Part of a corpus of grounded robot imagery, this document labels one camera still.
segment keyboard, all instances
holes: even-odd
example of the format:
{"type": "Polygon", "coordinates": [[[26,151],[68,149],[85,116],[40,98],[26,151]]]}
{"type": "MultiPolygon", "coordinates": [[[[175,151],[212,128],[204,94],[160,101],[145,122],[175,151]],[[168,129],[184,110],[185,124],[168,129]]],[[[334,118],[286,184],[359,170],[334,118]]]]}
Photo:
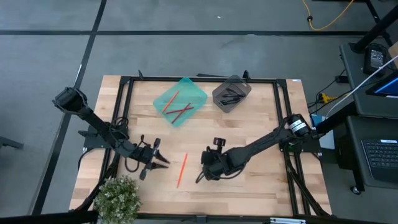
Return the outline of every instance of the keyboard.
{"type": "Polygon", "coordinates": [[[362,140],[373,179],[398,182],[398,140],[362,140]]]}

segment red stick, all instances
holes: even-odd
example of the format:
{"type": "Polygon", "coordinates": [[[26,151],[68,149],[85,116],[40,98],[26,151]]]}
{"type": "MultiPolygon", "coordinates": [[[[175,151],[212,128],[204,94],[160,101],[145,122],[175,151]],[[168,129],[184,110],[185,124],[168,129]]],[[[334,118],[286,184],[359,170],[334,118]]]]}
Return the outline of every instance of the red stick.
{"type": "Polygon", "coordinates": [[[181,112],[181,111],[183,111],[183,109],[175,110],[175,111],[169,111],[169,112],[166,112],[166,114],[177,113],[177,112],[181,112]]]}
{"type": "Polygon", "coordinates": [[[182,172],[184,171],[184,168],[185,168],[185,162],[187,161],[187,156],[188,156],[188,154],[185,153],[184,161],[182,162],[182,167],[181,167],[181,171],[180,171],[180,177],[178,178],[178,182],[177,182],[177,188],[179,187],[180,182],[181,182],[182,172]]]}
{"type": "Polygon", "coordinates": [[[169,105],[173,102],[174,98],[177,96],[178,94],[178,90],[174,93],[174,96],[169,100],[169,102],[166,104],[166,106],[164,106],[162,113],[164,113],[164,111],[169,107],[169,105]]]}
{"type": "Polygon", "coordinates": [[[191,103],[189,103],[189,104],[187,104],[187,105],[185,106],[185,108],[174,118],[174,120],[172,121],[172,123],[174,123],[174,121],[175,121],[184,111],[187,110],[187,108],[189,107],[190,104],[191,104],[191,103]]]}

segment wooden table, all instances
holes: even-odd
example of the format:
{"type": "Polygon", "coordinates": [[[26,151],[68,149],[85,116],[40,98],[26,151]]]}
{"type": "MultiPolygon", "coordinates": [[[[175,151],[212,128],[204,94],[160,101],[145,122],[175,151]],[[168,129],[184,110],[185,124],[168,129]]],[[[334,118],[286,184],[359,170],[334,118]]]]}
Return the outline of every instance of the wooden table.
{"type": "MultiPolygon", "coordinates": [[[[120,76],[104,76],[96,102],[95,113],[110,121],[118,92],[120,76]]],[[[269,148],[252,157],[243,173],[235,179],[207,181],[195,184],[201,171],[200,156],[213,138],[225,138],[226,147],[244,146],[266,135],[278,126],[274,92],[271,84],[253,83],[248,97],[230,113],[223,113],[213,104],[211,92],[219,83],[196,83],[206,94],[206,104],[179,128],[173,128],[162,115],[156,112],[152,102],[175,82],[134,82],[129,109],[129,135],[132,142],[139,142],[145,134],[146,142],[161,138],[160,152],[171,164],[168,169],[150,171],[141,181],[136,173],[129,173],[121,158],[118,175],[137,179],[143,202],[142,213],[156,214],[207,214],[207,215],[252,215],[291,216],[289,188],[283,154],[278,146],[269,148]],[[177,180],[185,153],[187,163],[180,187],[177,180]]],[[[293,113],[308,118],[307,102],[300,80],[287,80],[290,104],[293,113]]],[[[283,93],[280,90],[282,111],[285,116],[283,93]]],[[[70,208],[79,206],[93,190],[100,176],[104,150],[87,154],[80,166],[70,208]]],[[[319,161],[311,154],[301,155],[306,185],[327,212],[329,199],[319,161]]],[[[130,168],[136,161],[128,159],[130,168]]],[[[298,206],[302,201],[296,186],[298,206]]]]}

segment concrete floor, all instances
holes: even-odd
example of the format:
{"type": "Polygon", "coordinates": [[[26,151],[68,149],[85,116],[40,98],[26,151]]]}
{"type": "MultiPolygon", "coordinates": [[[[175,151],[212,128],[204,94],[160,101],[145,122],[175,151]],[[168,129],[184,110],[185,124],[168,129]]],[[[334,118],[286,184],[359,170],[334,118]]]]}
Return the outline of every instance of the concrete floor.
{"type": "MultiPolygon", "coordinates": [[[[372,1],[380,16],[395,1],[372,1]]],[[[307,0],[314,26],[329,23],[347,2],[307,0]]],[[[100,0],[0,1],[0,30],[91,30],[100,0]]],[[[299,0],[113,0],[106,3],[99,30],[310,30],[299,0]]],[[[388,30],[398,40],[395,22],[388,30]]],[[[369,30],[364,3],[354,3],[328,30],[369,30]]],[[[299,78],[307,101],[344,69],[338,47],[358,37],[232,35],[97,36],[81,84],[94,107],[103,75],[194,76],[197,73],[299,78]]],[[[0,217],[25,215],[61,120],[51,99],[73,85],[87,35],[0,35],[0,136],[25,143],[24,150],[0,150],[0,217]]],[[[333,85],[330,95],[349,90],[333,85]]],[[[68,210],[87,125],[69,124],[44,205],[44,213],[68,210]]],[[[333,213],[338,217],[396,223],[398,191],[368,187],[361,196],[348,187],[350,172],[323,166],[333,213]]]]}

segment potted plant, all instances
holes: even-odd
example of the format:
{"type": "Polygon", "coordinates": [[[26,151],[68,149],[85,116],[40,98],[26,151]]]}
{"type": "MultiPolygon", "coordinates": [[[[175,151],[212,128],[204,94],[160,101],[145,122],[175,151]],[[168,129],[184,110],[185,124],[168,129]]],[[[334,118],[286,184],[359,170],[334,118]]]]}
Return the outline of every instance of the potted plant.
{"type": "Polygon", "coordinates": [[[94,206],[105,224],[128,224],[137,218],[142,204],[135,180],[128,176],[111,178],[99,189],[94,206]]]}

